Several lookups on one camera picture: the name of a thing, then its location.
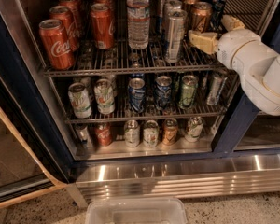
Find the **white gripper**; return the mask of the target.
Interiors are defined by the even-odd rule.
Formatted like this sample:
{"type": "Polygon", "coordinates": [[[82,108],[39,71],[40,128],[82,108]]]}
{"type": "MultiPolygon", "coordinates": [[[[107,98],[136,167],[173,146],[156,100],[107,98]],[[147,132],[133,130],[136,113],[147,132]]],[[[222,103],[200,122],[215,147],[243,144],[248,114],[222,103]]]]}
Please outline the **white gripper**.
{"type": "Polygon", "coordinates": [[[244,29],[245,25],[231,15],[224,15],[221,22],[228,32],[219,40],[217,33],[189,30],[189,42],[206,54],[217,53],[217,59],[231,69],[232,59],[236,52],[249,42],[260,41],[260,36],[244,29]]]}

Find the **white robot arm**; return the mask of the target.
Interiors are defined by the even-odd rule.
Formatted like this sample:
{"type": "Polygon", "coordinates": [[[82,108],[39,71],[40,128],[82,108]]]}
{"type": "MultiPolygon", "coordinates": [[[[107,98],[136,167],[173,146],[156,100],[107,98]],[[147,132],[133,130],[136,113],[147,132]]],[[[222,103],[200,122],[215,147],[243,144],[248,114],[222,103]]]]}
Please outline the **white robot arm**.
{"type": "Polygon", "coordinates": [[[235,71],[249,100],[266,114],[280,115],[280,54],[237,18],[224,15],[227,32],[188,31],[189,42],[206,54],[216,54],[226,68],[235,71]]]}

